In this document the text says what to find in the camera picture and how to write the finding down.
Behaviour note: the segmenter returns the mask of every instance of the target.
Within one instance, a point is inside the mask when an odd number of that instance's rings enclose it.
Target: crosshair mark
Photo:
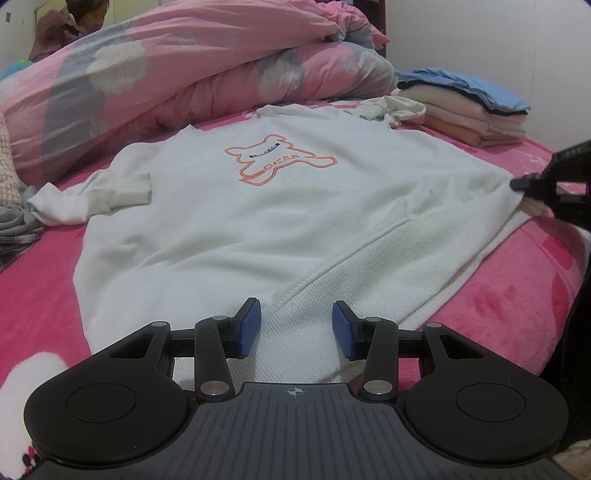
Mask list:
[[[293,396],[293,397],[298,397],[304,393],[306,393],[305,390],[302,390],[300,387],[291,387],[289,390],[286,390],[285,392],[289,393],[289,395]]]

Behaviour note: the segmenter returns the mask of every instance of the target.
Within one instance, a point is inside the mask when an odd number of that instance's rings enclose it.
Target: pink checkered fabric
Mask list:
[[[0,112],[0,205],[18,205],[21,203],[21,196],[18,193],[19,184],[20,180],[12,163],[8,128],[4,116]]]

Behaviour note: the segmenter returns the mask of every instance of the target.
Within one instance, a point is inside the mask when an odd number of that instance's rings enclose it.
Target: pink bed sheet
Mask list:
[[[198,128],[213,128],[250,116],[232,115]],[[516,176],[541,171],[551,156],[531,141],[480,150],[418,128]],[[62,186],[83,181],[111,160],[108,157],[94,163]],[[20,429],[18,434],[11,432],[10,439],[0,436],[0,472],[12,478],[35,462],[20,420],[24,401],[46,380],[43,377],[49,378],[90,354],[72,283],[84,233],[85,226],[50,229],[0,276],[0,424],[2,416],[9,415],[7,422],[16,422],[15,428]],[[584,256],[584,243],[572,226],[551,218],[530,220],[484,260],[431,320],[539,373],[555,348],[581,285]],[[419,379],[416,361],[403,359],[400,368],[401,388]]]

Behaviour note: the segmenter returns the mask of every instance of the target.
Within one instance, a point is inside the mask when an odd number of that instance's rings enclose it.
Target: blue object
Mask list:
[[[6,77],[10,77],[10,75],[16,72],[20,72],[21,70],[26,69],[29,65],[32,64],[33,63],[31,61],[27,59],[22,59],[13,63],[12,65],[9,65],[2,73],[0,73],[0,81],[4,80]]]
[[[238,352],[240,357],[246,358],[251,353],[252,345],[261,329],[261,302],[257,300],[242,321]]]
[[[332,318],[333,331],[336,341],[339,343],[340,349],[343,352],[343,356],[347,359],[353,358],[355,356],[355,344],[353,342],[351,324],[336,303],[333,305]]]
[[[452,87],[461,93],[475,95],[490,110],[516,113],[530,109],[527,103],[506,88],[472,75],[437,68],[423,68],[414,69],[409,73],[396,71],[396,77],[400,82],[428,83],[430,85]]]

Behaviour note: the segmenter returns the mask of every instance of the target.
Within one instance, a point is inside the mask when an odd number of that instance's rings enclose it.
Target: black circular pad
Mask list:
[[[115,383],[97,383],[76,390],[67,401],[68,411],[89,423],[119,420],[135,407],[136,395]]]
[[[98,468],[157,450],[186,415],[182,388],[154,366],[95,356],[35,390],[24,420],[43,459]]]
[[[568,420],[554,387],[501,358],[442,363],[405,401],[407,419],[425,442],[488,465],[553,454]]]
[[[515,389],[497,383],[477,383],[462,388],[457,406],[466,415],[482,421],[508,421],[525,410],[525,400]]]

